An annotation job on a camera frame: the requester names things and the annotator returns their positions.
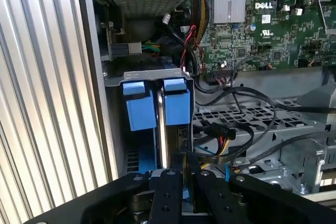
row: ventilation holes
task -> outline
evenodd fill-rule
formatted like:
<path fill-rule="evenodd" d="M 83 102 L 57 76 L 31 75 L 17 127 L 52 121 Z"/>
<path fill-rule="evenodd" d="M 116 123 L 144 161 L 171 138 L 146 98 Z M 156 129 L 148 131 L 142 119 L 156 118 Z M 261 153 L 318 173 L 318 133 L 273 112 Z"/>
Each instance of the ventilation holes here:
<path fill-rule="evenodd" d="M 127 155 L 127 172 L 138 172 L 139 171 L 139 151 L 135 149 L 130 149 Z"/>

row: screw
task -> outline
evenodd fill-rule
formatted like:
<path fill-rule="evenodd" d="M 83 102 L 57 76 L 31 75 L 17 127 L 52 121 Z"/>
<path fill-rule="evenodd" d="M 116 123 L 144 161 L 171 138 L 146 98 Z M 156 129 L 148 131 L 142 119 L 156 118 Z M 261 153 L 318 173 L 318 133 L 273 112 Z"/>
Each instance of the screw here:
<path fill-rule="evenodd" d="M 204 170 L 204 171 L 201 172 L 201 174 L 202 174 L 203 176 L 208 176 L 208 175 L 209 175 L 209 172 L 207 172 L 206 170 Z"/>
<path fill-rule="evenodd" d="M 168 175 L 175 175 L 176 173 L 173 170 L 170 170 L 169 172 L 167 172 Z"/>
<path fill-rule="evenodd" d="M 141 176 L 136 176 L 136 177 L 133 178 L 133 180 L 139 181 L 139 180 L 142 180 L 142 177 Z"/>
<path fill-rule="evenodd" d="M 307 187 L 305 184 L 300 184 L 299 189 L 301 194 L 306 194 Z"/>
<path fill-rule="evenodd" d="M 287 168 L 285 168 L 285 167 L 280 167 L 280 172 L 283 174 L 283 175 L 287 175 L 288 174 L 288 170 L 287 170 Z"/>
<path fill-rule="evenodd" d="M 237 181 L 240 181 L 240 182 L 244 182 L 244 181 L 245 181 L 245 178 L 244 178 L 244 177 L 241 177 L 241 176 L 238 176 L 238 177 L 236 177 L 236 180 L 237 180 Z"/>

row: corrugated aluminum side panel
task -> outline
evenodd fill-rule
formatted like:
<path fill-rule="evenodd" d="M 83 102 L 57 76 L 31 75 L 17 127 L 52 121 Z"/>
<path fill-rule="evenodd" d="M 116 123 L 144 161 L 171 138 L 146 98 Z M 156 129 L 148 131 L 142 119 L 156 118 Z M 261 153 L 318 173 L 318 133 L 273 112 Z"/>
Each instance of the corrugated aluminum side panel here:
<path fill-rule="evenodd" d="M 0 0 L 0 223 L 108 181 L 85 45 L 78 0 Z"/>

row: sticker label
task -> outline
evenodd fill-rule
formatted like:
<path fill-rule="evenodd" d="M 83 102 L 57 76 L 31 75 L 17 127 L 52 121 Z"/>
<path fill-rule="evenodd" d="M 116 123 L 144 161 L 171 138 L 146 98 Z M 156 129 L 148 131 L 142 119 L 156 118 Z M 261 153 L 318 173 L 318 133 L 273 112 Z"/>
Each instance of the sticker label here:
<path fill-rule="evenodd" d="M 271 23 L 271 15 L 262 15 L 261 23 L 262 24 L 270 24 Z"/>

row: capacitor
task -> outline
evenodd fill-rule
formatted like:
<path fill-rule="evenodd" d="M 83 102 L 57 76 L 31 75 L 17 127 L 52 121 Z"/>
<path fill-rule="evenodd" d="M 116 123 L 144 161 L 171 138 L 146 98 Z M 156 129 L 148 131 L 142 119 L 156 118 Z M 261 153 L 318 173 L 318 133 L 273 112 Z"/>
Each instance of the capacitor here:
<path fill-rule="evenodd" d="M 257 26 L 255 24 L 250 24 L 247 26 L 247 29 L 253 33 L 257 29 Z"/>

